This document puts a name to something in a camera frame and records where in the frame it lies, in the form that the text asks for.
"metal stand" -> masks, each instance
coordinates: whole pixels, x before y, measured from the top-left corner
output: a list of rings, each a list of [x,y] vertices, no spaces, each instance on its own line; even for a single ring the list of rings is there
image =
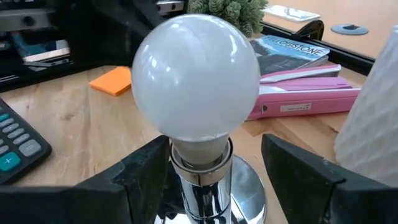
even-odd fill
[[[172,163],[180,176],[185,214],[156,224],[230,224],[265,222],[264,186],[243,159],[233,155],[232,142],[211,167],[191,167],[172,149]]]

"orange sticky note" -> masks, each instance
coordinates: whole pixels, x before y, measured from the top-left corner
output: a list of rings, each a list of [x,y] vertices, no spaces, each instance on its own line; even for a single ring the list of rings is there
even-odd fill
[[[117,67],[91,81],[90,86],[110,95],[119,96],[131,87],[130,69]]]

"white light bulb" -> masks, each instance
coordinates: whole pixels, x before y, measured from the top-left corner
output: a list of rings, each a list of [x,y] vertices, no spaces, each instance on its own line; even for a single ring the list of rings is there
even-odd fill
[[[139,47],[131,75],[138,108],[193,164],[220,156],[259,93],[248,40],[230,23],[201,14],[157,26]]]

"green calculator button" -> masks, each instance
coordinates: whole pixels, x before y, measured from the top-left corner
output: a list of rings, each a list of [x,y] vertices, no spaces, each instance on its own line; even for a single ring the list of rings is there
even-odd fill
[[[0,122],[1,122],[1,121],[7,120],[9,117],[10,117],[9,114],[2,114],[2,115],[0,115]]]
[[[0,157],[0,170],[7,172],[17,167],[21,163],[21,159],[15,152],[9,152]]]

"calculator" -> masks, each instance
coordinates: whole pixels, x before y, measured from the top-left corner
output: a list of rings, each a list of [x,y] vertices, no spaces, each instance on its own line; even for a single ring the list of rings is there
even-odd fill
[[[50,144],[0,98],[0,185],[17,181],[51,151]]]

